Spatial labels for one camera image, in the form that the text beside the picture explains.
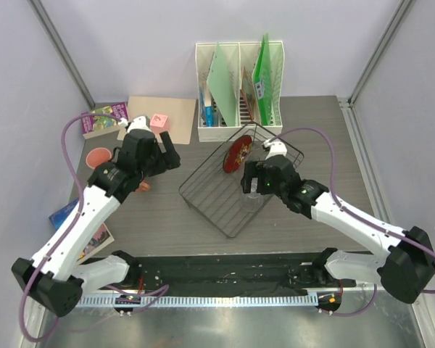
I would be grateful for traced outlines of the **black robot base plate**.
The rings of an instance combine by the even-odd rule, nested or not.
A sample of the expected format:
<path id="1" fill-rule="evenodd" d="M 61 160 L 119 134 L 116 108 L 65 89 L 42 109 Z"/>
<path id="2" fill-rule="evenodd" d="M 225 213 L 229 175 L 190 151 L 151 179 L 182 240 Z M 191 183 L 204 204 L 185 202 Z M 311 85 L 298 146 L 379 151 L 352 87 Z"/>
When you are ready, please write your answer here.
<path id="1" fill-rule="evenodd" d="M 354 288 L 351 279 L 332 278 L 316 264 L 320 252 L 210 254 L 137 257 L 133 276 L 113 286 L 153 291 L 169 286 L 174 297 L 278 297 L 314 288 Z"/>

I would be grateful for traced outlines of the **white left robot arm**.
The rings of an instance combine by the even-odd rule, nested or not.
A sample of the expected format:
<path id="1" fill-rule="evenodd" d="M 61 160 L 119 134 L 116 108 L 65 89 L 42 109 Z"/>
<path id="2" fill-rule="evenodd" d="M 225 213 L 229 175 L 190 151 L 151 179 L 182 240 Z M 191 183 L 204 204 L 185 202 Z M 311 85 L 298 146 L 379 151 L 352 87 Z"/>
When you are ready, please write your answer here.
<path id="1" fill-rule="evenodd" d="M 148 130 L 132 130 L 113 152 L 117 159 L 96 167 L 83 198 L 47 244 L 30 260 L 18 258 L 12 266 L 20 287 L 59 318 L 93 291 L 111 284 L 124 289 L 138 284 L 138 261 L 125 252 L 113 252 L 87 265 L 78 264 L 78 258 L 104 221 L 145 178 L 181 164 L 168 132 L 156 136 Z"/>

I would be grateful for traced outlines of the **pink plastic tumbler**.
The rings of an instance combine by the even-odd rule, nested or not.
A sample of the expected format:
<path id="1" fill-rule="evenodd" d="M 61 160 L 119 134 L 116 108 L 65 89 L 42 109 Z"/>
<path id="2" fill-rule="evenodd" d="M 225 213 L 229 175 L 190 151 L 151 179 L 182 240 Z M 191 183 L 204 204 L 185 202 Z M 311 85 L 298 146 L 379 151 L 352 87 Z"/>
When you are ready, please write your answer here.
<path id="1" fill-rule="evenodd" d="M 86 165 L 95 169 L 102 163 L 108 162 L 112 158 L 112 153 L 109 149 L 99 147 L 92 149 L 86 156 Z"/>

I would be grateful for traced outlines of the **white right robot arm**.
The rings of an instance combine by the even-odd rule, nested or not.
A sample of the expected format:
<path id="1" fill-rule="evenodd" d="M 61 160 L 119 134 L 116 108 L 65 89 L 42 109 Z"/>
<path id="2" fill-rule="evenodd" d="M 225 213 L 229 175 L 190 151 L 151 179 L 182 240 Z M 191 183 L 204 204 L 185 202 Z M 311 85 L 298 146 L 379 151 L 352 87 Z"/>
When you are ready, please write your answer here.
<path id="1" fill-rule="evenodd" d="M 312 269 L 321 286 L 337 279 L 375 283 L 395 299 L 412 304 L 435 275 L 434 250 L 423 229 L 405 230 L 381 222 L 334 197 L 317 181 L 300 178 L 283 155 L 246 162 L 241 187 L 245 194 L 273 194 L 290 211 L 335 228 L 369 251 L 324 250 Z"/>

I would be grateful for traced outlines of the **pink ceramic mug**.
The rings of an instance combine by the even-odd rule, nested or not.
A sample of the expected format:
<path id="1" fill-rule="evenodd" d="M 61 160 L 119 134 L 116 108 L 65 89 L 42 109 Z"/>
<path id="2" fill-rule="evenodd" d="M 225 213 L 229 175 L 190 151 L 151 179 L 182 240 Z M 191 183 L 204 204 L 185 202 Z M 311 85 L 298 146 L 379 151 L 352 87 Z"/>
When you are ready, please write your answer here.
<path id="1" fill-rule="evenodd" d="M 139 187 L 137 188 L 138 192 L 148 192 L 150 190 L 151 190 L 151 186 L 145 181 L 142 181 Z"/>

